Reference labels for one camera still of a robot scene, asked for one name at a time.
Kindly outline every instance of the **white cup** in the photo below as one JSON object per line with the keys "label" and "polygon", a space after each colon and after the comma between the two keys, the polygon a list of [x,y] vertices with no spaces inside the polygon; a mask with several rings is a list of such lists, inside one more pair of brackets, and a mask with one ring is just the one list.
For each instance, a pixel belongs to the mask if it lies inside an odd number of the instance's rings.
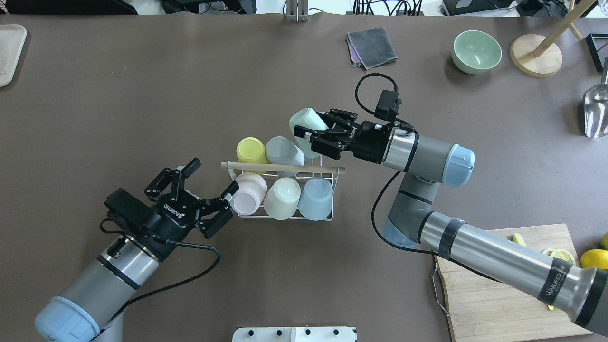
{"label": "white cup", "polygon": [[264,200],[268,185],[257,173],[245,172],[235,178],[238,190],[232,195],[230,205],[239,215],[253,214]]}
{"label": "white cup", "polygon": [[[315,112],[312,108],[304,108],[303,110],[295,113],[291,117],[291,119],[289,120],[289,127],[291,128],[291,133],[294,132],[294,127],[296,125],[310,128],[311,130],[315,131],[322,131],[329,128],[327,127],[327,125],[325,125],[323,119],[321,119],[317,112]],[[299,137],[295,137],[295,141],[300,146],[300,149],[302,149],[302,152],[304,152],[304,156],[306,158],[316,158],[320,156],[320,154],[318,154],[317,152],[313,152],[310,149],[310,142]]]}
{"label": "white cup", "polygon": [[293,178],[279,178],[264,198],[264,210],[275,220],[287,220],[298,208],[300,193],[300,185]]}
{"label": "white cup", "polygon": [[[284,136],[276,136],[266,144],[266,157],[271,164],[276,165],[304,165],[304,153],[293,142]],[[297,172],[281,171],[282,177],[295,176]]]}
{"label": "white cup", "polygon": [[312,221],[328,217],[333,208],[334,188],[328,180],[313,178],[306,182],[298,208],[302,216]]}

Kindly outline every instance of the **lemon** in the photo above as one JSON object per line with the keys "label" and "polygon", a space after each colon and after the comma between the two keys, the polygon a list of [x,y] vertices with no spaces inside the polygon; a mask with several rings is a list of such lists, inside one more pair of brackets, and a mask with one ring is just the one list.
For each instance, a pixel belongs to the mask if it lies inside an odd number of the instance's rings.
{"label": "lemon", "polygon": [[574,260],[574,256],[563,248],[554,249],[553,251],[549,252],[549,256],[564,259],[572,265],[575,265],[576,263],[576,261]]}
{"label": "lemon", "polygon": [[604,235],[602,242],[599,243],[599,247],[603,250],[608,250],[608,232]]}
{"label": "lemon", "polygon": [[581,256],[581,266],[583,268],[597,267],[608,270],[608,251],[589,250]]}

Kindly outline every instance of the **cutting board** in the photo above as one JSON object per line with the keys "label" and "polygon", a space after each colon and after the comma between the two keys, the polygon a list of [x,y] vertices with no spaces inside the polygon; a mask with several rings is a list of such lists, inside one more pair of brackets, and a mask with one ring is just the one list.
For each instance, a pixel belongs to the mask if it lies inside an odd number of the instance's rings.
{"label": "cutting board", "polygon": [[[564,224],[489,232],[510,240],[518,232],[526,245],[536,251],[563,248],[572,253],[580,265]],[[563,311],[557,308],[550,311],[532,296],[487,280],[445,259],[439,258],[438,263],[454,342],[515,342],[591,334],[570,322]]]}

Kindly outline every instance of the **wooden dowel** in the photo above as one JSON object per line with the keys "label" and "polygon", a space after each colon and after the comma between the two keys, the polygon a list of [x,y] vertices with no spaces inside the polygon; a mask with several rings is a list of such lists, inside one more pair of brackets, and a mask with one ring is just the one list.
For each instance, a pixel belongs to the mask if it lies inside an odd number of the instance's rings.
{"label": "wooden dowel", "polygon": [[547,36],[541,43],[538,45],[534,51],[532,51],[532,56],[539,57],[544,54],[545,51],[551,46],[555,41],[559,38],[559,36],[564,33],[570,26],[570,24],[574,23],[581,15],[589,8],[591,5],[595,3],[595,0],[582,0],[579,4],[574,8],[574,10],[562,20],[561,23]]}
{"label": "wooden dowel", "polygon": [[[575,3],[575,0],[571,0],[570,3],[568,4],[568,13],[572,12],[572,10],[574,9],[574,3]],[[574,34],[576,39],[578,39],[578,40],[582,39],[581,33],[578,32],[576,27],[574,27],[574,24],[570,24],[570,30],[572,31],[572,34]]]}
{"label": "wooden dowel", "polygon": [[[228,162],[221,163],[222,169],[228,168]],[[307,173],[336,173],[341,175],[346,173],[343,167],[328,167],[328,166],[294,166],[294,165],[278,165],[278,164],[250,164],[248,162],[230,162],[231,169],[237,170],[268,170],[268,171],[285,171],[285,172],[307,172]]]}

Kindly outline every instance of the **lemon slice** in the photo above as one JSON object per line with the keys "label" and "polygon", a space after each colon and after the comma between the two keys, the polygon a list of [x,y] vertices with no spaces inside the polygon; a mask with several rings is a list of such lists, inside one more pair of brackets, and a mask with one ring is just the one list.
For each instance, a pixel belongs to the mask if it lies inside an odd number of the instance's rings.
{"label": "lemon slice", "polygon": [[563,248],[556,248],[549,253],[549,256],[556,257],[559,259],[564,259],[572,265],[575,264],[574,256]]}

